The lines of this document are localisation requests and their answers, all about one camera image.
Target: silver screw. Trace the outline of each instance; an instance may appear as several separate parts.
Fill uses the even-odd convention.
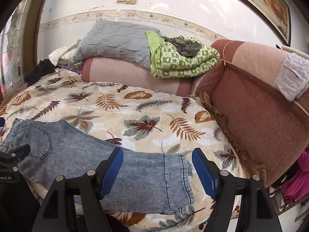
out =
[[[87,174],[88,174],[89,176],[95,175],[95,170],[90,169],[90,170],[87,172]]]
[[[228,176],[228,175],[229,175],[229,172],[226,171],[226,170],[221,170],[221,171],[220,171],[220,174],[221,174],[222,176]]]
[[[63,175],[58,175],[56,181],[62,181],[64,179]]]
[[[252,179],[254,179],[255,181],[259,181],[260,180],[260,177],[257,175],[257,174],[254,174],[252,176]]]

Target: framed painting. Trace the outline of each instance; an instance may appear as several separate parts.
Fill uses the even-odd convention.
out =
[[[291,44],[291,15],[284,0],[243,0],[258,11],[285,45]]]

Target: blue denim jeans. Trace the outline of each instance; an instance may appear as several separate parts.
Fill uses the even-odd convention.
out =
[[[31,152],[19,163],[19,171],[46,189],[60,174],[73,178],[95,169],[117,147],[64,120],[15,119],[0,151],[24,144],[31,146]],[[175,214],[194,203],[184,154],[123,151],[122,167],[110,194],[101,202],[104,210]]]

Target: pink garment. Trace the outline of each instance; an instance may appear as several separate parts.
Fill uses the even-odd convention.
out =
[[[298,158],[300,170],[281,186],[285,196],[291,196],[298,201],[309,194],[309,153],[304,151]]]

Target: gray pillow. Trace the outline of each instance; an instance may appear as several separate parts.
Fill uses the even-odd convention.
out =
[[[150,50],[146,31],[160,30],[129,22],[98,19],[80,41],[75,59],[93,56],[117,57],[150,69]]]

